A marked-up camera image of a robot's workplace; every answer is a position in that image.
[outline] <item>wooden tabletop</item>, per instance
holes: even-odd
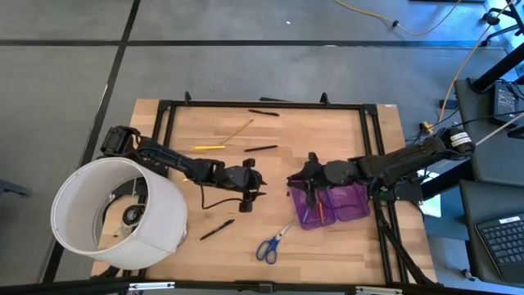
[[[158,100],[139,99],[130,126],[142,135],[151,136]],[[378,105],[386,152],[404,146],[404,135],[395,105]],[[297,220],[292,200],[287,197],[286,177],[299,171],[308,152],[316,152],[322,163],[363,156],[364,143],[357,111],[264,109],[279,117],[248,112],[244,108],[177,107],[170,148],[193,158],[221,160],[226,166],[241,165],[248,157],[256,159],[255,169],[268,185],[261,191],[267,195],[253,203],[253,212],[239,213],[238,202],[226,202],[209,210],[201,209],[200,188],[184,182],[184,175],[171,170],[174,181],[185,197],[188,210],[187,239],[176,253],[147,269],[149,279],[195,281],[274,281],[278,283],[321,284],[384,284],[382,260],[377,239],[377,226],[372,215],[349,222],[337,221],[325,228],[303,230],[291,227],[278,246],[274,265],[258,261],[259,244],[273,237],[290,220]],[[253,123],[226,142],[222,150],[196,151],[194,146],[216,145],[248,120]],[[167,112],[160,130],[164,138]],[[373,125],[368,127],[374,142]],[[278,148],[259,152],[243,152],[277,144]],[[228,197],[241,197],[216,188],[205,188],[206,205]],[[101,245],[110,247],[120,226],[123,198],[107,212]],[[436,280],[422,217],[409,202],[396,203],[402,242],[417,265],[430,279]],[[210,238],[199,238],[234,218],[235,222]],[[389,245],[394,279],[399,280],[395,251]],[[97,261],[93,274],[106,268]]]

